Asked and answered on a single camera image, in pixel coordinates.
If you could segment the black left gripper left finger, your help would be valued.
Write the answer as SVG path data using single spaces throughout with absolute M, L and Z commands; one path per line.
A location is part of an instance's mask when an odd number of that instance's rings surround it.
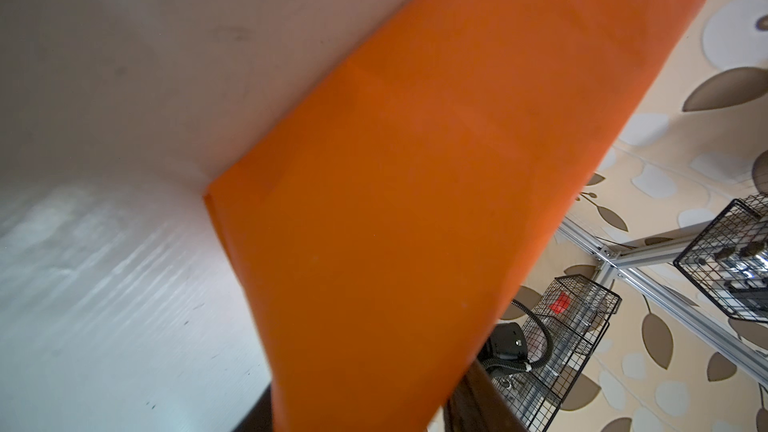
M 257 402 L 233 429 L 233 432 L 272 432 L 273 411 L 271 386 L 268 385 Z

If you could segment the orange wrapping paper sheet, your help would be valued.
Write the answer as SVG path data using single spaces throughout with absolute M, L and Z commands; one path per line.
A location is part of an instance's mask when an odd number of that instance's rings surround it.
M 706 0 L 411 0 L 205 204 L 278 431 L 421 431 Z

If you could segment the aluminium frame right post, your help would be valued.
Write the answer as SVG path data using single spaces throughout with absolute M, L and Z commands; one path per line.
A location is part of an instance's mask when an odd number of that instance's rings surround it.
M 641 270 L 645 266 L 661 265 L 675 259 L 692 242 L 691 236 L 628 251 L 614 251 L 568 217 L 563 219 L 558 232 L 599 259 L 600 265 L 594 278 L 597 283 L 606 285 L 613 279 L 623 280 L 674 317 L 703 342 L 720 352 L 740 370 L 749 374 L 760 385 L 767 385 L 765 357 L 731 335 L 716 321 L 685 304 L 683 300 Z

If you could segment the black white tool in basket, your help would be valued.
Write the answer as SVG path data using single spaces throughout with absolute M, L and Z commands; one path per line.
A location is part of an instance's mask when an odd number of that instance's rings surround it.
M 739 247 L 725 246 L 713 252 L 705 267 L 703 285 L 731 317 L 767 319 L 767 241 L 754 240 Z

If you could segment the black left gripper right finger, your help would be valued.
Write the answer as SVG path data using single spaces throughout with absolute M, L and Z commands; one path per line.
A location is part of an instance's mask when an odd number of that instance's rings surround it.
M 444 404 L 443 420 L 445 430 L 451 432 L 527 431 L 477 360 Z

